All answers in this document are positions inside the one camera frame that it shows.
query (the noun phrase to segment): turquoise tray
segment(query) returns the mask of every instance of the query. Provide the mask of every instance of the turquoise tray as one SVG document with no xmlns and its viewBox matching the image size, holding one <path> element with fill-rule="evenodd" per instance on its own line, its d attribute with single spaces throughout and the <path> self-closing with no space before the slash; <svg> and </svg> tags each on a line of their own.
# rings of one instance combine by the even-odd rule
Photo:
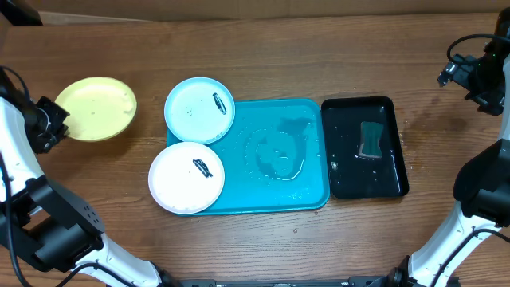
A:
<svg viewBox="0 0 510 287">
<path fill-rule="evenodd" d="M 218 200 L 193 215 L 315 210 L 330 195 L 319 106 L 306 99 L 236 102 L 228 133 L 208 145 L 223 162 Z M 168 131 L 168 146 L 180 142 Z"/>
</svg>

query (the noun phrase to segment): white plate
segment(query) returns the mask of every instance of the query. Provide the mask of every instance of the white plate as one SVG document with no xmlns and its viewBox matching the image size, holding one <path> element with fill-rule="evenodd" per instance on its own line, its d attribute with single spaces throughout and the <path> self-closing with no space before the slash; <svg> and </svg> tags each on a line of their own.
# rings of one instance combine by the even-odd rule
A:
<svg viewBox="0 0 510 287">
<path fill-rule="evenodd" d="M 222 83 L 194 77 L 171 90 L 164 114 L 168 128 L 181 141 L 210 144 L 229 131 L 235 105 L 232 94 Z"/>
<path fill-rule="evenodd" d="M 197 167 L 199 159 L 208 172 Z M 222 161 L 200 143 L 176 143 L 165 148 L 149 170 L 152 197 L 162 208 L 176 214 L 205 210 L 218 199 L 224 183 Z"/>
</svg>

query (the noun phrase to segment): green sponge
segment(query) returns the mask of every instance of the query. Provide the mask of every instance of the green sponge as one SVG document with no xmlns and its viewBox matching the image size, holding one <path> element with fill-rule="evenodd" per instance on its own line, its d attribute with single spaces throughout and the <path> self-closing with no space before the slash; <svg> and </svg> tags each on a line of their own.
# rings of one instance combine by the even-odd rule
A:
<svg viewBox="0 0 510 287">
<path fill-rule="evenodd" d="M 379 141 L 383 135 L 384 126 L 380 123 L 361 123 L 361 144 L 359 156 L 366 159 L 380 159 L 383 157 Z"/>
</svg>

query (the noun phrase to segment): tray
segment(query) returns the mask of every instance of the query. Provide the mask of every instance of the tray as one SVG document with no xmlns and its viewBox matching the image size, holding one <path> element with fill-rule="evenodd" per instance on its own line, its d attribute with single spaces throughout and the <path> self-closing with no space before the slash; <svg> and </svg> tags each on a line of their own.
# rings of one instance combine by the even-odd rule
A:
<svg viewBox="0 0 510 287">
<path fill-rule="evenodd" d="M 332 194 L 338 199 L 404 196 L 409 191 L 393 102 L 386 96 L 322 103 Z M 383 125 L 380 159 L 359 157 L 361 123 Z"/>
<path fill-rule="evenodd" d="M 210 147 L 223 162 L 218 200 L 192 215 L 315 210 L 329 199 L 319 106 L 306 99 L 237 102 L 228 133 Z M 180 142 L 168 131 L 168 145 Z"/>
</svg>

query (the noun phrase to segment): black mark on plate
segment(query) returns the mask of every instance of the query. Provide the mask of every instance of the black mark on plate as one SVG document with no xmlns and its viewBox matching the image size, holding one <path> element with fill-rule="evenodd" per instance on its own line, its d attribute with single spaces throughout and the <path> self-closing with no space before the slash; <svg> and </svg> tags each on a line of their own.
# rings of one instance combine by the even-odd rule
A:
<svg viewBox="0 0 510 287">
<path fill-rule="evenodd" d="M 220 97 L 218 96 L 217 93 L 213 94 L 213 98 L 214 98 L 214 103 L 216 103 L 216 106 L 218 107 L 218 110 L 220 110 L 220 112 L 222 112 L 223 115 L 226 115 L 226 108 L 222 102 L 222 99 L 220 99 Z"/>
<path fill-rule="evenodd" d="M 209 168 L 201 159 L 193 159 L 194 165 L 199 169 L 202 174 L 207 178 L 213 177 L 213 174 L 209 172 Z"/>
</svg>

